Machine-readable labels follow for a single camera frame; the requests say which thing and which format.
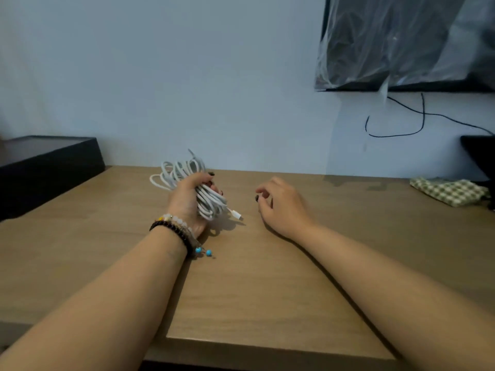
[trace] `plastic cover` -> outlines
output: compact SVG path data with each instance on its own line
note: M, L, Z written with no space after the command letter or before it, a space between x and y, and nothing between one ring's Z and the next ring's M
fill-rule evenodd
M495 89L495 0L330 0L325 27L317 89L468 75Z

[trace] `white cable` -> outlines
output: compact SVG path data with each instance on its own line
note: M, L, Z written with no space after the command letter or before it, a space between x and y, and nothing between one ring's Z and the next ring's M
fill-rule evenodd
M160 174L152 174L150 181L156 187L160 187L165 190L172 191L177 187L177 182L183 180L187 176L196 172L204 172L204 162L196 156L190 149L188 151L193 156L192 159L181 163L177 161L175 164L164 161L161 163ZM154 178L160 177L165 186L157 183ZM231 210L227 207L227 200L219 193L213 191L211 188L202 184L196 187L197 193L197 212L208 221L212 221L214 218L220 216L225 210L230 211L235 218L241 218L241 214Z

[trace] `black cable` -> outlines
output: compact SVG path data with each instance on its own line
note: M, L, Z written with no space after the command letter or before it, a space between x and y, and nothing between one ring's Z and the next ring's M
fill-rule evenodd
M387 99L390 99L390 100L392 100L392 101L396 102L397 104L399 104L399 105L403 106L404 108L409 109L410 111L413 111L413 112L416 112L416 113L420 113L420 114L422 114L422 115L423 115L423 124L421 125L421 129L419 129L418 131L412 132L412 133L410 133L410 134L397 134L397 135L394 135L394 136L374 136L374 135L372 135L372 134L369 134L369 133L368 133L368 135L369 135L369 136L371 136L371 137L374 137L374 138L390 138L390 137L405 137L405 136L411 136L411 135L413 135L413 134L417 134L417 133L419 133L421 130L423 130L423 128L424 128L424 126L425 126L425 116L426 116L426 115L428 115L428 116L441 116L441 117L444 117L444 118L446 118L446 119L448 119L448 120L450 120L450 121L452 121L452 122L455 122L455 123L457 123L457 124L461 124L461 125L465 125L465 126L470 126L470 127L472 127L472 128L476 128L476 129L480 129L480 130L486 131L486 132L487 132L488 134L490 134L491 136L495 136L495 134L494 134L494 133L492 133L490 130L487 130L487 129L482 128L482 127L480 127L480 126L471 125L471 124L467 124L467 123L465 123L465 122L457 121L457 120L454 120L453 118L450 118L450 117L447 117L447 116L445 116L445 115L438 114L438 113L426 113L426 112L425 112L425 97L424 97L424 94L423 94L423 93L421 93L421 99L422 99L422 101L423 101L423 111L422 111L422 112L417 111L417 110L415 110L415 109L412 109L411 107L408 107L407 105L402 104L399 100L396 100L396 99L394 99L394 98L392 98L392 97L390 97L390 96L387 96ZM370 116L368 116L368 118L366 119L366 123L364 124L364 130L365 130L366 132L368 132L368 121L369 121L369 119L370 119Z

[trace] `beaded bracelet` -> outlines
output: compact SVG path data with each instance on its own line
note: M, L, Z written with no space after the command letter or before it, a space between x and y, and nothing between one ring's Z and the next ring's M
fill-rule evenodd
M187 223L177 216L166 214L157 218L150 231L159 225L169 228L179 236L187 249L188 256L193 255L194 250L201 247L201 244L194 237L193 229L188 227Z

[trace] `wooden desk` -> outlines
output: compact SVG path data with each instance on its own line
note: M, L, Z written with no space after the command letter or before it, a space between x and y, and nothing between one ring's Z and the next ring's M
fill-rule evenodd
M0 224L0 333L7 343L135 245L165 211L157 168L114 167ZM186 263L148 359L249 370L404 367L306 255L269 232L255 186L216 171L229 206ZM495 215L451 208L405 180L280 174L320 221L495 311Z

